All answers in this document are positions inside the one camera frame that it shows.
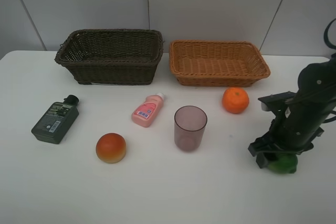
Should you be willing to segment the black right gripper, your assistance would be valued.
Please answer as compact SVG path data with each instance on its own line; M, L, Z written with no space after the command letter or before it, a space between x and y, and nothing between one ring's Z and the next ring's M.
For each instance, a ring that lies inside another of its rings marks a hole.
M260 169L268 167L265 153L301 154L312 149L311 142L323 132L320 125L335 108L335 99L322 103L286 102L279 111L273 112L276 117L268 132L256 138L248 147L251 155L256 156Z

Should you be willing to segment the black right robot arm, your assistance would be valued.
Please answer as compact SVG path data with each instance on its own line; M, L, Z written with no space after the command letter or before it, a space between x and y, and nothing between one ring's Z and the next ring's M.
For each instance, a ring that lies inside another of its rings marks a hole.
M275 118L268 132L250 143L248 150L259 168L287 158L287 172L297 169L297 156L313 149L313 140L324 132L323 123L335 121L335 55L329 61L307 65L298 77L298 92L259 98L264 111Z

